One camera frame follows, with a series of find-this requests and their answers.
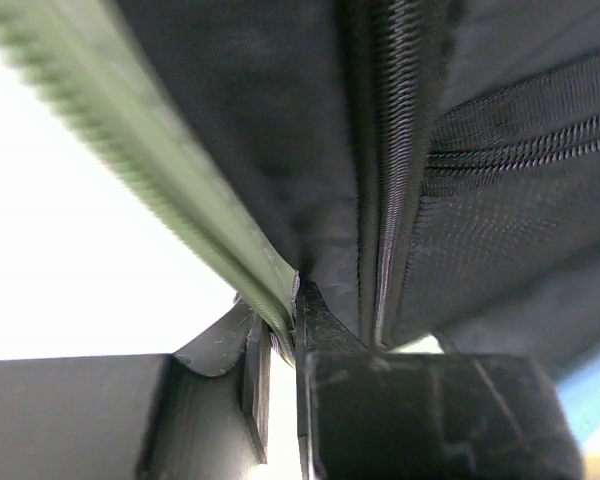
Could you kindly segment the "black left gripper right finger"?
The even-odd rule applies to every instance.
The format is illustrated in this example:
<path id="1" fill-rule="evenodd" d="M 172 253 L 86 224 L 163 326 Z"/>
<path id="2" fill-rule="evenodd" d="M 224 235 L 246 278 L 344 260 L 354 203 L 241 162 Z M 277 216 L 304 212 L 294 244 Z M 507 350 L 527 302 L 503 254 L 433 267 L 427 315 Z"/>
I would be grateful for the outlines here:
<path id="1" fill-rule="evenodd" d="M 369 351 L 318 288 L 296 297 L 298 442 L 306 479 L 579 479 L 554 385 L 508 355 Z"/>

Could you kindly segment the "green hard-shell suitcase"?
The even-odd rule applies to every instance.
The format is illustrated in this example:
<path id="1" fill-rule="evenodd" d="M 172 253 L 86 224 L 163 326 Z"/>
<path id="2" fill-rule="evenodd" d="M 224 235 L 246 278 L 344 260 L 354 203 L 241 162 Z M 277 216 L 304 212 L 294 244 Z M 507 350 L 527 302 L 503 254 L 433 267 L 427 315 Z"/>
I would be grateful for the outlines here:
<path id="1" fill-rule="evenodd" d="M 600 342 L 600 1 L 0 1 L 0 50 L 289 352 Z"/>

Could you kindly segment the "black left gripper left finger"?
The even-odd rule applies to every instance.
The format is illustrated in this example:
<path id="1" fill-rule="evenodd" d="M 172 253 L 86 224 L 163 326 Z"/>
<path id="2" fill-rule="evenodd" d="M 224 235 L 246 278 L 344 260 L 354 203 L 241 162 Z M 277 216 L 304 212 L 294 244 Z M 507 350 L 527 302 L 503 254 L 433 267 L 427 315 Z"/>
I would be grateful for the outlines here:
<path id="1" fill-rule="evenodd" d="M 270 345 L 243 302 L 172 354 L 0 361 L 0 479 L 248 479 Z"/>

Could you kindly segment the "blue and tan cloth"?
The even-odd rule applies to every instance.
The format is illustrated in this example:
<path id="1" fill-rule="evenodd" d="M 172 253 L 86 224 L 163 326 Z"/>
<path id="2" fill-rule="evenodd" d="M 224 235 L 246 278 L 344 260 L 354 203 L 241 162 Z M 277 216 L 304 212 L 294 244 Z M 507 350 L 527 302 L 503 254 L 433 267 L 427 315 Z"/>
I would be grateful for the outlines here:
<path id="1" fill-rule="evenodd" d="M 600 352 L 561 380 L 558 391 L 577 442 L 600 454 Z"/>

